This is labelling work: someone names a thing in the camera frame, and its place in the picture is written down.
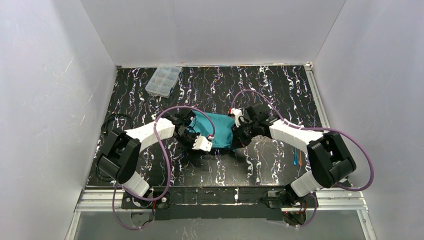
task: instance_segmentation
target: teal cloth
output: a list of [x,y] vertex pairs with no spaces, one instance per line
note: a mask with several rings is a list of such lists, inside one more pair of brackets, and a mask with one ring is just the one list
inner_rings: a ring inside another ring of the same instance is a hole
[[[213,129],[209,120],[200,112],[195,111],[196,117],[191,121],[190,127],[196,133],[208,137],[212,134]],[[234,125],[234,119],[222,114],[206,113],[215,125],[215,136],[212,141],[212,148],[214,149],[230,149],[233,142],[233,132],[231,126]]]

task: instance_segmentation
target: fabric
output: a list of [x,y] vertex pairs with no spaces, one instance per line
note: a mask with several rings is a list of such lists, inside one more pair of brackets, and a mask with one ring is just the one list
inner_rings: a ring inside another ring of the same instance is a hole
[[[196,117],[191,121],[190,127],[196,133],[202,136],[209,136],[213,132],[213,128],[209,120],[200,112],[195,111]],[[233,132],[231,126],[234,125],[234,119],[222,114],[206,113],[215,125],[215,136],[212,141],[214,149],[230,149],[233,141]]]

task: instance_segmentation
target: white wall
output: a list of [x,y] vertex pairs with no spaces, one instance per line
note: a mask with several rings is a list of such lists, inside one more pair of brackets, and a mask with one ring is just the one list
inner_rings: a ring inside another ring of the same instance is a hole
[[116,69],[79,0],[0,9],[0,238],[63,239]]
[[115,65],[313,61],[345,0],[81,0]]
[[[424,2],[347,0],[313,66],[333,127],[375,165],[364,192],[378,239],[424,236]],[[353,182],[369,177],[363,158]]]

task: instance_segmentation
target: marble tabletop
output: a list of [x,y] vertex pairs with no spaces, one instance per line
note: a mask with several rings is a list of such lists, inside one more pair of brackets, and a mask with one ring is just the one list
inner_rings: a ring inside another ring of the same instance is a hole
[[[151,96],[145,86],[155,68],[121,68],[110,97],[106,116],[121,113],[132,117],[134,127],[153,121],[153,116],[177,105],[202,111],[227,114],[233,97],[241,90],[256,90],[269,97],[281,115],[305,127],[321,127],[317,107],[302,65],[183,67],[170,98]],[[245,108],[263,100],[252,93],[237,99],[236,107]],[[125,119],[115,119],[110,128],[128,129]],[[96,155],[104,141],[98,140]],[[187,152],[177,141],[164,141],[171,160],[171,185],[179,187],[284,186],[310,169],[307,156],[294,164],[295,149],[267,137],[256,137],[236,151],[214,154]],[[136,170],[151,186],[166,184],[166,165],[158,144],[148,147],[138,159]],[[91,168],[87,186],[111,187],[99,180]]]

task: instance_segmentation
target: gray floor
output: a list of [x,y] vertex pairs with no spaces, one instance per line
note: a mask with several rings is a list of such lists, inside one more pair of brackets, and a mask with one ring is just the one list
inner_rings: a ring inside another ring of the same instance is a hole
[[[121,220],[131,225],[130,213],[120,212]],[[133,216],[134,224],[147,220],[146,214]],[[364,240],[355,210],[318,211],[313,222],[296,231],[264,219],[178,219],[156,221],[143,231],[126,230],[111,212],[82,212],[76,240]]]

